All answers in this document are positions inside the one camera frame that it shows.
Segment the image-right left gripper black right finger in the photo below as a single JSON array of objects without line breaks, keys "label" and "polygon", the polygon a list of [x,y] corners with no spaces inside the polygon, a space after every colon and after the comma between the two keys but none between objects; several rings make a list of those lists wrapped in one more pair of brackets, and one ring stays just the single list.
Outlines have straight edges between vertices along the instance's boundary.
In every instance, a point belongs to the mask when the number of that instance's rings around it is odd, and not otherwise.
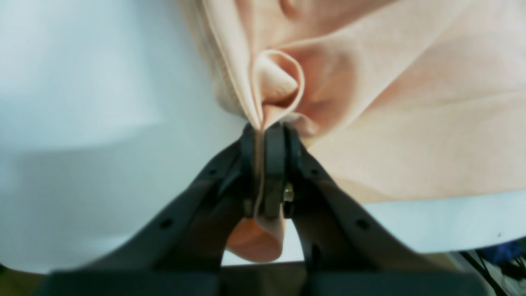
[{"label": "image-right left gripper black right finger", "polygon": [[436,270],[344,193],[288,124],[264,133],[263,206],[293,221],[310,272]]}]

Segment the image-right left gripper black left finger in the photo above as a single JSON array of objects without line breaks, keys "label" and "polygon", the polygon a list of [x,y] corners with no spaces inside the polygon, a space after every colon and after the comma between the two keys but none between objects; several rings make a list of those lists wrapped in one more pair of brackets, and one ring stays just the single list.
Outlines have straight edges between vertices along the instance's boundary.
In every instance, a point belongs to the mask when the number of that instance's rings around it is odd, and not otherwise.
[{"label": "image-right left gripper black left finger", "polygon": [[255,139],[246,125],[239,140],[214,156],[183,193],[89,270],[218,270],[234,227],[254,213]]}]

